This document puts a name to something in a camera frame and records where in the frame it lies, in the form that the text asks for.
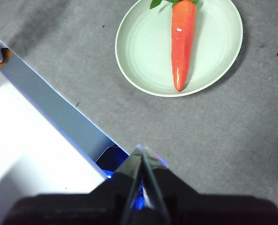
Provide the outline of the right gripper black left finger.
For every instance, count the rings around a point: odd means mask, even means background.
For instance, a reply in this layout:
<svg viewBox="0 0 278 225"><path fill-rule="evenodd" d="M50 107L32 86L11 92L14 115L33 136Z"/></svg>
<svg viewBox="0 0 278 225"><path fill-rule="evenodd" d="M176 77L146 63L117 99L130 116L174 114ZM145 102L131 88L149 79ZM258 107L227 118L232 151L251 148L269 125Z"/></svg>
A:
<svg viewBox="0 0 278 225"><path fill-rule="evenodd" d="M18 200L5 225L140 225L142 146L89 194L37 195Z"/></svg>

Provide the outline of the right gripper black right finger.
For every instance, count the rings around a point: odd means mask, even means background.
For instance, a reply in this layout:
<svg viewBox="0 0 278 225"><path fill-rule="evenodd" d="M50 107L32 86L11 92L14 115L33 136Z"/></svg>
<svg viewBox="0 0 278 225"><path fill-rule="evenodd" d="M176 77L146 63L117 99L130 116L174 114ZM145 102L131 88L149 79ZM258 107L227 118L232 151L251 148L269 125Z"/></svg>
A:
<svg viewBox="0 0 278 225"><path fill-rule="evenodd" d="M173 225L278 225L278 208L272 201L250 195L201 194L151 149L143 149L143 160Z"/></svg>

